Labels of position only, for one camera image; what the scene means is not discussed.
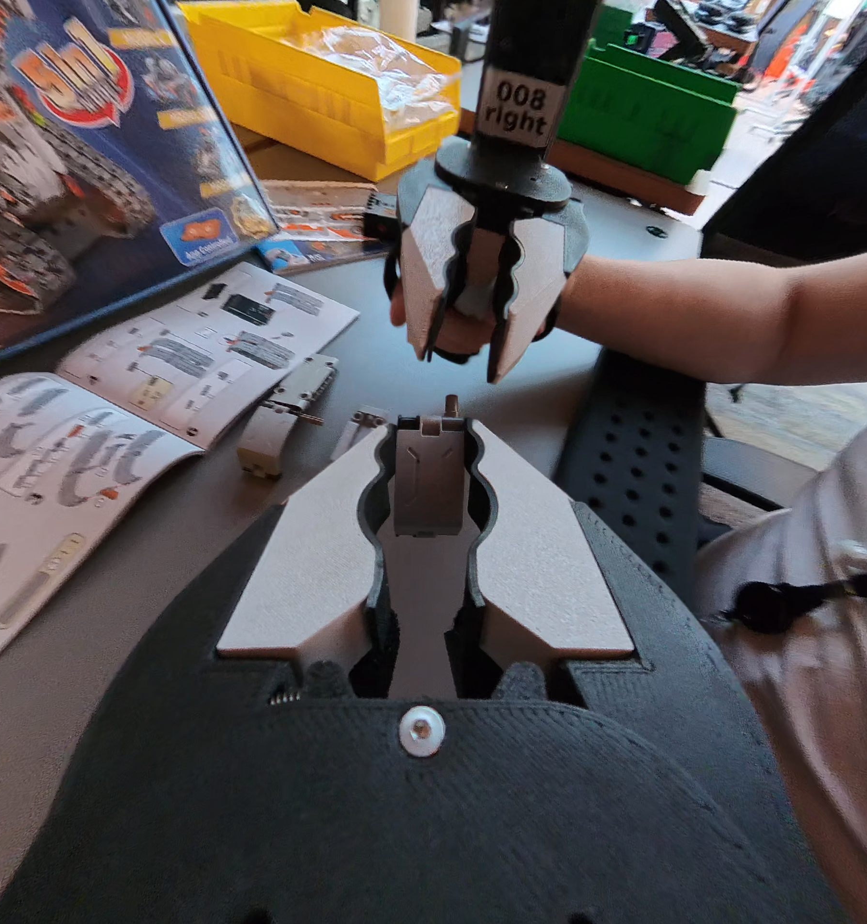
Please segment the black mesh office chair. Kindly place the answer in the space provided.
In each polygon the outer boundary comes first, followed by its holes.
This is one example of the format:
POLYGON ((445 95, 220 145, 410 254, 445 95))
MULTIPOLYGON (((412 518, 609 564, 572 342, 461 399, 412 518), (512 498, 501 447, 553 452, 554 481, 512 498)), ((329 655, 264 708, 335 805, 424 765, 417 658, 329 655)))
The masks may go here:
POLYGON ((703 259, 774 267, 867 252, 867 59, 701 234, 703 259))

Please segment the black perforated chair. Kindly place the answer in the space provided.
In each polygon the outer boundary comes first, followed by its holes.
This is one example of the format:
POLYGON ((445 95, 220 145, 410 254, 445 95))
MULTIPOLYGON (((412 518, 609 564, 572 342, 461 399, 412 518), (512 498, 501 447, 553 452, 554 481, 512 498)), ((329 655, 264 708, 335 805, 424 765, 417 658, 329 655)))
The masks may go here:
POLYGON ((686 604, 707 484, 756 512, 791 504, 816 471, 707 434, 705 383, 603 349, 555 468, 583 502, 686 604))

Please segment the person's right hand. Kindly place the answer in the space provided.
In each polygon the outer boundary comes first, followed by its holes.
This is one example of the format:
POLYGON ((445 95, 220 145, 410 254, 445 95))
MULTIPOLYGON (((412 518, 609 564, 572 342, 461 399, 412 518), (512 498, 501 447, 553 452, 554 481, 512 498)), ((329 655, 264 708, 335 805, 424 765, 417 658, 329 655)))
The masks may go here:
MULTIPOLYGON (((398 282, 393 289, 390 303, 390 321, 396 328, 405 326, 403 285, 398 282)), ((490 344, 495 327, 494 317, 484 320, 465 316, 454 308, 444 315, 435 348, 440 353, 460 357, 477 355, 490 344)))

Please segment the clear plastic bag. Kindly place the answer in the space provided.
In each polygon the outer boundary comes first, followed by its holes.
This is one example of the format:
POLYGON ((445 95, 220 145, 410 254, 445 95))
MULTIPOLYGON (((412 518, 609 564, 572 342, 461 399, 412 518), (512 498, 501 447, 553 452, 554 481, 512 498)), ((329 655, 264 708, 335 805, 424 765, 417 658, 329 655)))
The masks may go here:
POLYGON ((284 43, 337 69, 370 78, 387 135, 458 114, 448 94, 455 77, 437 71, 376 29, 334 26, 290 36, 284 43))

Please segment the open instruction booklet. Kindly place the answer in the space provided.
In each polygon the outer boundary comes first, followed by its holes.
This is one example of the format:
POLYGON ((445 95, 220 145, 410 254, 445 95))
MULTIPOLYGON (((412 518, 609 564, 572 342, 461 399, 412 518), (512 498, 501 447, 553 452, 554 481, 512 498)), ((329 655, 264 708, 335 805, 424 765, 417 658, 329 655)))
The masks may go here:
POLYGON ((0 378, 0 654, 143 491, 358 315, 242 262, 54 373, 0 378))

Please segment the green plastic bin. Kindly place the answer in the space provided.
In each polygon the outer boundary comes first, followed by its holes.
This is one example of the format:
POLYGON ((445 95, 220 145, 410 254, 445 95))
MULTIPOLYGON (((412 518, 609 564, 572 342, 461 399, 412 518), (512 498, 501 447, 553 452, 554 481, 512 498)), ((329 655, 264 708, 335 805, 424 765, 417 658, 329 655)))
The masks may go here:
POLYGON ((687 187, 721 156, 738 90, 725 78, 591 40, 558 139, 687 187))
POLYGON ((659 25, 633 22, 633 14, 617 6, 602 5, 591 39, 598 49, 610 45, 647 54, 660 33, 659 25))

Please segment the yellow plastic bin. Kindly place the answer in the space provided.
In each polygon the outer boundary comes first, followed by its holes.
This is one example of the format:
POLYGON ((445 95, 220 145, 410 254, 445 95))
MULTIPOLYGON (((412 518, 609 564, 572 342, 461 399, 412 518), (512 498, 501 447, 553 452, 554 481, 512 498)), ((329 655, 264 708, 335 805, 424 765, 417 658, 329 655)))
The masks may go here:
POLYGON ((188 2, 180 10, 209 86, 229 119, 243 128, 371 181, 434 154, 459 130, 461 64, 447 54, 396 40, 455 77, 448 94, 458 114, 387 135, 370 78, 284 43, 356 22, 319 7, 305 12, 297 2, 188 2))

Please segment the grey curved toy panel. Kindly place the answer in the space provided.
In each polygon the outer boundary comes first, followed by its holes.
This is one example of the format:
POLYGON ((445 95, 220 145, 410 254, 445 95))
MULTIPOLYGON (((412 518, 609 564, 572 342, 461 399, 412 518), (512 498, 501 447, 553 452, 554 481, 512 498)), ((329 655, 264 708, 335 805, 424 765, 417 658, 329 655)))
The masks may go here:
POLYGON ((433 539, 457 536, 465 516, 466 423, 457 395, 440 415, 398 421, 393 487, 393 533, 433 539))

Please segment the person's right forearm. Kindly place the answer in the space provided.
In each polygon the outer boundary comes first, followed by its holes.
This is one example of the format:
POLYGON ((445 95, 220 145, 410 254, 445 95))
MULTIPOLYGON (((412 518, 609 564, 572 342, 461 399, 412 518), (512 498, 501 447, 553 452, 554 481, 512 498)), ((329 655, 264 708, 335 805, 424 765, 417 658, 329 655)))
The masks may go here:
POLYGON ((707 383, 865 383, 867 253, 790 268, 588 256, 557 325, 707 383))

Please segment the grey toy panel with holes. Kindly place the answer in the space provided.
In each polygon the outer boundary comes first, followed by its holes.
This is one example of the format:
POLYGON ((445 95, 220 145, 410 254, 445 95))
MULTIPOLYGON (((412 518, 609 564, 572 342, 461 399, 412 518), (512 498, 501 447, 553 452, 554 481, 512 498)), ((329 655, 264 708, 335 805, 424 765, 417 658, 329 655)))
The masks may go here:
POLYGON ((375 429, 384 427, 390 422, 390 412, 372 406, 362 405, 354 411, 347 422, 330 461, 335 462, 344 456, 351 448, 358 445, 375 429))

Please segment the grey desk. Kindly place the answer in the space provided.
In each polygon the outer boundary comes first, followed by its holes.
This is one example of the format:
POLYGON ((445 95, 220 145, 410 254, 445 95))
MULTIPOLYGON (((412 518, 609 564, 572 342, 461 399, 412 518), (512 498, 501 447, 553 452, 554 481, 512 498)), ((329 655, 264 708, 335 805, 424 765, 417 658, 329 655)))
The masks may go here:
MULTIPOLYGON (((588 216, 589 253, 623 260, 696 257, 700 233, 668 214, 576 185, 588 216), (646 232, 658 225, 659 239, 646 232)), ((0 654, 0 894, 41 826, 69 757, 122 663, 163 609, 273 504, 322 470, 351 413, 367 405, 398 415, 461 410, 547 476, 583 400, 599 349, 556 331, 532 346, 499 385, 484 357, 466 365, 418 362, 390 323, 383 260, 307 271, 293 278, 360 312, 327 349, 338 374, 300 423, 284 474, 244 474, 235 444, 247 414, 204 456, 180 463, 146 489, 81 568, 0 654)), ((380 532, 392 603, 402 620, 393 674, 396 699, 455 699, 443 633, 462 603, 460 566, 478 535, 465 516, 458 537, 409 539, 380 532)))

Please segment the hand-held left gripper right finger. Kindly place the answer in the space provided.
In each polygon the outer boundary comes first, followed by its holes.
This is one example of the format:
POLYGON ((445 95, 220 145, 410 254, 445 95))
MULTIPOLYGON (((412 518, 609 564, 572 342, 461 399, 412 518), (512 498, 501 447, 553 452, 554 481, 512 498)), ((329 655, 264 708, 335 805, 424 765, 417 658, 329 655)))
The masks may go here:
POLYGON ((514 664, 621 661, 635 644, 590 547, 581 507, 478 421, 466 423, 471 545, 448 630, 459 697, 489 697, 514 664))

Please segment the brown cardboard sheet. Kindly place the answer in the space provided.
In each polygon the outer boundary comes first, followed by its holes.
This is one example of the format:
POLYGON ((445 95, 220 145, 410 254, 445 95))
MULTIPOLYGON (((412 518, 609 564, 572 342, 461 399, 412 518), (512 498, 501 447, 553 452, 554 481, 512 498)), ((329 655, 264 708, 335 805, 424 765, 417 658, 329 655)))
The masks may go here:
POLYGON ((370 180, 235 123, 231 123, 231 128, 260 180, 370 183, 370 180))

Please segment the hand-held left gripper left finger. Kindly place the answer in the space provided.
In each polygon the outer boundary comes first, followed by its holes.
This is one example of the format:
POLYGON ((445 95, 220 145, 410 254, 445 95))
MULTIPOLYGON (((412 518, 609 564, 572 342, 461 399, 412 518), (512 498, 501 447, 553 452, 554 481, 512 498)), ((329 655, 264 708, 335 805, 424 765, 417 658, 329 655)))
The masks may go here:
POLYGON ((381 425, 292 493, 217 643, 304 675, 340 667, 359 696, 387 697, 400 628, 378 539, 390 514, 395 427, 381 425))

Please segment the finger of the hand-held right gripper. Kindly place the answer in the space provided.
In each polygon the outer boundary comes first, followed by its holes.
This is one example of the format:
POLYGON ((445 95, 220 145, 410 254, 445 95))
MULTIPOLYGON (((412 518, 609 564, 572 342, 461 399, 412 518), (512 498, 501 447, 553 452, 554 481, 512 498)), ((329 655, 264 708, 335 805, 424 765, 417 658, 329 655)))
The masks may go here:
POLYGON ((443 350, 437 341, 446 311, 466 286, 475 229, 474 206, 441 187, 427 187, 404 226, 399 260, 406 335, 420 360, 438 355, 466 363, 470 358, 443 350))
POLYGON ((489 383, 507 376, 543 329, 566 283, 565 242, 564 226, 546 218, 512 223, 492 295, 489 383))

